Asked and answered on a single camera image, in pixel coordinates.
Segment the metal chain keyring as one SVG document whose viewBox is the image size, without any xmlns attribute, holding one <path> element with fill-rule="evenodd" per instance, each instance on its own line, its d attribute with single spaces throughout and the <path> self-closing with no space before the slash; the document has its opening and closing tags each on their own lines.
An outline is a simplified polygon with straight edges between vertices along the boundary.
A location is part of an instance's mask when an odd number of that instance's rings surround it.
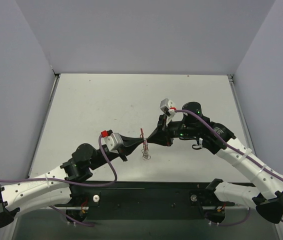
<svg viewBox="0 0 283 240">
<path fill-rule="evenodd" d="M 148 142 L 147 139 L 145 138 L 143 143 L 142 143 L 142 158 L 144 160 L 150 160 L 151 156 L 149 155 L 149 147 L 148 147 Z"/>
</svg>

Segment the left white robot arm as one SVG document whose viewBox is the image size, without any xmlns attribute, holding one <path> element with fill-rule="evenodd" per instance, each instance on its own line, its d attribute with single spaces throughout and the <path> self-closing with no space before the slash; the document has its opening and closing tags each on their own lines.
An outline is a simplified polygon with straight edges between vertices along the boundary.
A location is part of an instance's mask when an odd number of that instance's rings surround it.
<svg viewBox="0 0 283 240">
<path fill-rule="evenodd" d="M 111 160 L 127 161 L 127 156 L 143 141 L 141 137 L 104 131 L 98 138 L 99 149 L 83 143 L 68 161 L 44 174 L 22 180 L 0 180 L 0 228 L 40 208 L 67 203 L 80 205 L 84 193 L 72 187 L 86 187 L 86 180 L 93 176 L 92 170 L 110 164 Z"/>
</svg>

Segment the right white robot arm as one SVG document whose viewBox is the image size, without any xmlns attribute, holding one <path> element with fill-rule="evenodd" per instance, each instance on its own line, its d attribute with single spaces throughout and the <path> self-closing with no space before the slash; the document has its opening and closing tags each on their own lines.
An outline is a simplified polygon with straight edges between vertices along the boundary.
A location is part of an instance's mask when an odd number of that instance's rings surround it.
<svg viewBox="0 0 283 240">
<path fill-rule="evenodd" d="M 173 101 L 166 98 L 161 101 L 160 109 L 163 114 L 147 138 L 149 144 L 170 147 L 175 138 L 194 141 L 196 150 L 206 149 L 225 160 L 253 184 L 249 187 L 213 180 L 207 190 L 220 202 L 255 209 L 261 217 L 274 224 L 282 221 L 282 174 L 255 156 L 226 126 L 204 116 L 198 102 L 188 102 L 182 109 L 176 109 Z"/>
</svg>

